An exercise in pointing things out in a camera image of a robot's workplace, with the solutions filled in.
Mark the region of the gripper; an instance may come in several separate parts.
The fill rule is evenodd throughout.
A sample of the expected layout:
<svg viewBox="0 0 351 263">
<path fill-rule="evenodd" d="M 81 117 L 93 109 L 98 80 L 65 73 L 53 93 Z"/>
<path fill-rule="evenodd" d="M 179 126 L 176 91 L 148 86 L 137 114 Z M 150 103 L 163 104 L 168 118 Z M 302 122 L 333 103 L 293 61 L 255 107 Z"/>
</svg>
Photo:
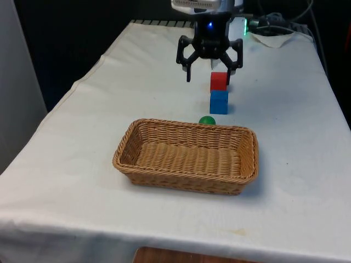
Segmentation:
<svg viewBox="0 0 351 263">
<path fill-rule="evenodd" d="M 193 39 L 182 35 L 178 41 L 176 63 L 182 65 L 186 72 L 186 81 L 191 81 L 191 65 L 199 57 L 202 59 L 220 59 L 227 67 L 227 85 L 230 83 L 230 76 L 238 68 L 243 67 L 243 39 L 229 41 L 228 22 L 229 13 L 199 14 L 195 16 L 194 28 L 194 52 L 186 58 L 184 49 L 193 44 Z M 232 48 L 236 54 L 236 61 L 232 61 L 227 50 Z"/>
</svg>

